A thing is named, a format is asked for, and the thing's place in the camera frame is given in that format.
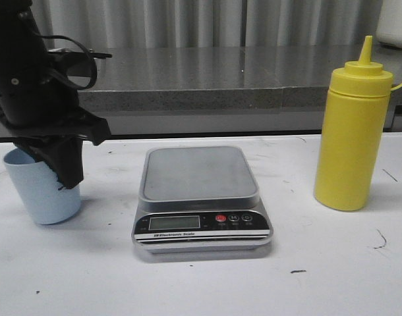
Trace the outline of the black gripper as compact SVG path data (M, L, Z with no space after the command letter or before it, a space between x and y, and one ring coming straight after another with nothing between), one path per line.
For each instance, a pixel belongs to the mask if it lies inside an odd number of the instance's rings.
M0 1L0 123L16 137L109 138L107 121L78 100L78 91L96 83L99 55L77 41L79 52L49 52L31 6L31 1ZM48 144L15 138L13 144L44 162L66 189L84 179L78 138Z

